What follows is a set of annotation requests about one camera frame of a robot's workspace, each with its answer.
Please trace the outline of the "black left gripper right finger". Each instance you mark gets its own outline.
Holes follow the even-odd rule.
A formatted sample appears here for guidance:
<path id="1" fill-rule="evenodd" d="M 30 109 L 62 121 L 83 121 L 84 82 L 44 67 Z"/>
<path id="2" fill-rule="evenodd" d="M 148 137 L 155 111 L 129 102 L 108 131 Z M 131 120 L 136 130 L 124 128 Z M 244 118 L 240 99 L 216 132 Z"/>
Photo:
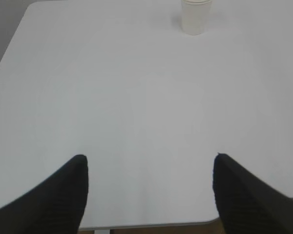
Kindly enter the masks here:
<path id="1" fill-rule="evenodd" d="M 227 154 L 214 160 L 212 187 L 227 234 L 293 234 L 293 199 Z"/>

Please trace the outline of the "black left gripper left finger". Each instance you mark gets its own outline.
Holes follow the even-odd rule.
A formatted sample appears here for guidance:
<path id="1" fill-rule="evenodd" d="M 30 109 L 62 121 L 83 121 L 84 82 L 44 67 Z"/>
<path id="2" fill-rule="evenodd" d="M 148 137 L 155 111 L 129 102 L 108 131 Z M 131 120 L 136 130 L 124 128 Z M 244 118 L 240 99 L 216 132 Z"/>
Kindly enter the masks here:
<path id="1" fill-rule="evenodd" d="M 0 234 L 76 234 L 87 204 L 88 162 L 72 157 L 50 177 L 0 208 Z"/>

